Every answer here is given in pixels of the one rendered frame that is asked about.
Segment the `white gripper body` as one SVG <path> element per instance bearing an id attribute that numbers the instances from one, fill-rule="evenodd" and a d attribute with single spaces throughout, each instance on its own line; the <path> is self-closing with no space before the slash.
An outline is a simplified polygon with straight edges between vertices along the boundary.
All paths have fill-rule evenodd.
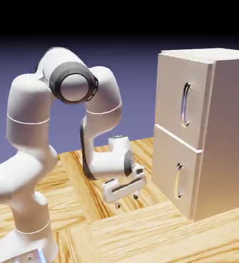
<path id="1" fill-rule="evenodd" d="M 118 179 L 104 182 L 102 184 L 103 200 L 107 203 L 116 203 L 125 196 L 133 195 L 135 191 L 140 192 L 146 183 L 145 172 L 134 174 L 133 178 L 127 184 L 120 184 Z"/>

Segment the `beige cabinet door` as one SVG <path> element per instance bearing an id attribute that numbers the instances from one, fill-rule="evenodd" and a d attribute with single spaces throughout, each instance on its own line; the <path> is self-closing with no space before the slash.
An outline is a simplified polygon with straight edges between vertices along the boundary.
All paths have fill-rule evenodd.
<path id="1" fill-rule="evenodd" d="M 203 149 L 208 96 L 214 62 L 203 58 L 181 57 L 170 53 L 158 56 L 155 123 L 194 149 Z M 187 120 L 180 120 L 184 85 L 190 82 Z"/>
<path id="2" fill-rule="evenodd" d="M 194 218 L 202 150 L 194 149 L 159 125 L 154 125 L 152 182 L 188 219 Z M 174 193 L 175 172 L 181 163 L 180 191 Z"/>

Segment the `beige cabinet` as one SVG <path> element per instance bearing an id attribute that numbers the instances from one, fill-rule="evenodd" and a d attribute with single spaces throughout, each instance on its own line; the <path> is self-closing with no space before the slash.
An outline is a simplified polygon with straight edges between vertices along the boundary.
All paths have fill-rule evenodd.
<path id="1" fill-rule="evenodd" d="M 165 52 L 214 62 L 192 220 L 238 208 L 239 50 L 206 48 L 164 50 L 161 53 Z"/>

